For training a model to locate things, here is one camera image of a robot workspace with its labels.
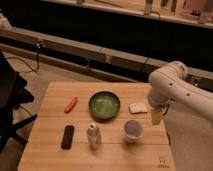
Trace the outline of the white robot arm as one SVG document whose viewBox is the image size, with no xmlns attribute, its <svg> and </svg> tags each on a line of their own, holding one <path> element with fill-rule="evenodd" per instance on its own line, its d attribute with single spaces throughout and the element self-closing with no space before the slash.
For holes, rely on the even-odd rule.
<svg viewBox="0 0 213 171">
<path fill-rule="evenodd" d="M 172 99 L 213 123 L 213 93 L 186 82 L 187 75 L 188 69 L 180 61 L 170 62 L 154 70 L 148 78 L 151 85 L 147 96 L 150 106 L 154 109 L 162 108 Z"/>
</svg>

